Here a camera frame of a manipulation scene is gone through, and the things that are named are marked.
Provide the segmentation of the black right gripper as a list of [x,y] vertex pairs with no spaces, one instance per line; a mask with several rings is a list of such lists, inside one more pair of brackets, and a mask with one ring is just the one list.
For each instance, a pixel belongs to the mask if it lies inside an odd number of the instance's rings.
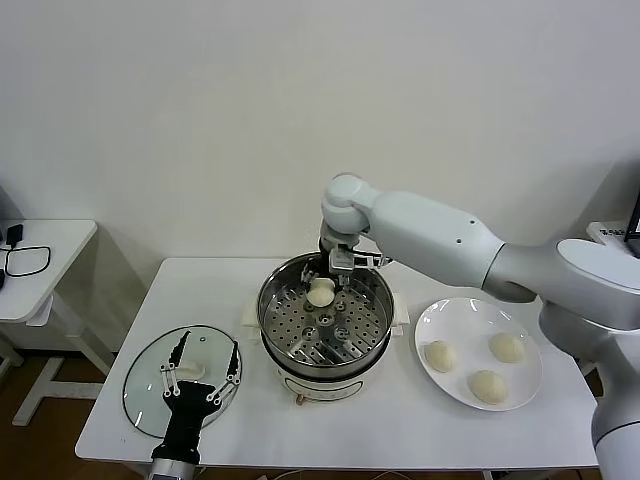
[[[330,274],[337,274],[341,289],[348,289],[350,285],[350,273],[355,269],[352,252],[355,245],[355,237],[338,239],[321,237],[319,240],[322,268]],[[300,273],[300,283],[304,289],[310,289],[312,282],[318,277],[317,266],[314,263],[306,263]]]

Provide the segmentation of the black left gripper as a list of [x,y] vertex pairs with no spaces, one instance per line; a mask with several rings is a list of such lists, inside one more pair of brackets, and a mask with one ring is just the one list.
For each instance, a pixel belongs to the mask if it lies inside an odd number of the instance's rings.
[[224,400],[240,385],[240,352],[237,340],[227,366],[223,383],[219,386],[179,381],[176,370],[180,365],[191,331],[182,334],[171,349],[168,360],[160,366],[164,385],[163,396],[170,410],[170,419],[161,443],[152,458],[199,458],[200,432],[206,417],[216,413]]

